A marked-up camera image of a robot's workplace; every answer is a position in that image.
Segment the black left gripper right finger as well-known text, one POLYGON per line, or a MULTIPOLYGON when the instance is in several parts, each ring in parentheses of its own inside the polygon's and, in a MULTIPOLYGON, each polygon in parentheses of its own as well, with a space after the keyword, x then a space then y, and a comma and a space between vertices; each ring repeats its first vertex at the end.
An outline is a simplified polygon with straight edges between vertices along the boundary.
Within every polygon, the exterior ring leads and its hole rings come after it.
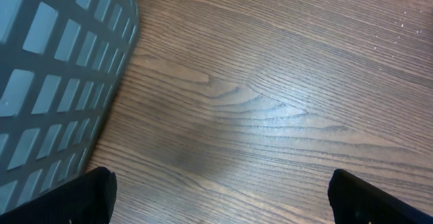
POLYGON ((432 216, 343 169, 334 171, 327 195, 336 223, 432 223, 432 216))

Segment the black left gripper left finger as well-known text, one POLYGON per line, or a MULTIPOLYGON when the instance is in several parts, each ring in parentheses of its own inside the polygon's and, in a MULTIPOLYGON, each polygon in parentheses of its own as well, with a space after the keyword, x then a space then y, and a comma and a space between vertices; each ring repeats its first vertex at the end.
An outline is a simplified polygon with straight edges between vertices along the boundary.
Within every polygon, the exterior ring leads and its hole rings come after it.
POLYGON ((116 174, 97 167, 1 215, 1 224, 109 223, 116 202, 116 174))

